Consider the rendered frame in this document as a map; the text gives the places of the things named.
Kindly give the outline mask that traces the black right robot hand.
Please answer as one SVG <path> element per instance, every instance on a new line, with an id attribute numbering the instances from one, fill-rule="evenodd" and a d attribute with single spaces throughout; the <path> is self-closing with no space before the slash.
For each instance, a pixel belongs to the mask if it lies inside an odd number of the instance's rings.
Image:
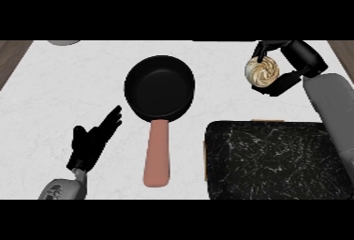
<path id="1" fill-rule="evenodd" d="M 297 82 L 299 77 L 312 78 L 327 69 L 319 54 L 302 40 L 260 40 L 253 49 L 253 57 L 263 59 L 266 52 L 280 49 L 294 70 L 282 73 L 266 87 L 252 85 L 260 94 L 277 97 Z"/>

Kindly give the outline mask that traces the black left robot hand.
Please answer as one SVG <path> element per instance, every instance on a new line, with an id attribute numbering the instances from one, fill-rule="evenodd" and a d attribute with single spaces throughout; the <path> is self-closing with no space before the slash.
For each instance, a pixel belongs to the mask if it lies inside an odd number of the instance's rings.
<path id="1" fill-rule="evenodd" d="M 72 155 L 66 164 L 69 170 L 79 169 L 88 173 L 95 166 L 104 145 L 122 124 L 120 111 L 122 107 L 116 106 L 89 130 L 82 126 L 73 127 Z"/>

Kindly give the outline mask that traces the cream swirl cupcake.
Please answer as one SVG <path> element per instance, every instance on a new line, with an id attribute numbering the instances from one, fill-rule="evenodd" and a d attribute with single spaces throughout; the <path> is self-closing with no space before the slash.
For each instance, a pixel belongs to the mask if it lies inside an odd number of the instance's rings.
<path id="1" fill-rule="evenodd" d="M 244 77 L 252 86 L 268 87 L 278 77 L 278 66 L 274 59 L 263 56 L 262 61 L 256 62 L 253 57 L 244 66 Z"/>

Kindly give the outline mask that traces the black marble tray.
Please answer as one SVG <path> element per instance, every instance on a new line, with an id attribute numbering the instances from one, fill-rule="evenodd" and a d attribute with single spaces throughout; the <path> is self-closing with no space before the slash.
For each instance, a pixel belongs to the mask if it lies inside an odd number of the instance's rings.
<path id="1" fill-rule="evenodd" d="M 213 121 L 204 132 L 213 200 L 349 200 L 350 183 L 321 123 Z"/>

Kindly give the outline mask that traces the grey round object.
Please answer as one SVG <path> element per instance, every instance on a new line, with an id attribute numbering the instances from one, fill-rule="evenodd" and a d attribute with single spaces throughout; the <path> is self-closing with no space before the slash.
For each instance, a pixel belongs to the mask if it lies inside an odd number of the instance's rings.
<path id="1" fill-rule="evenodd" d="M 55 46 L 69 46 L 79 42 L 79 40 L 48 40 L 48 42 Z"/>

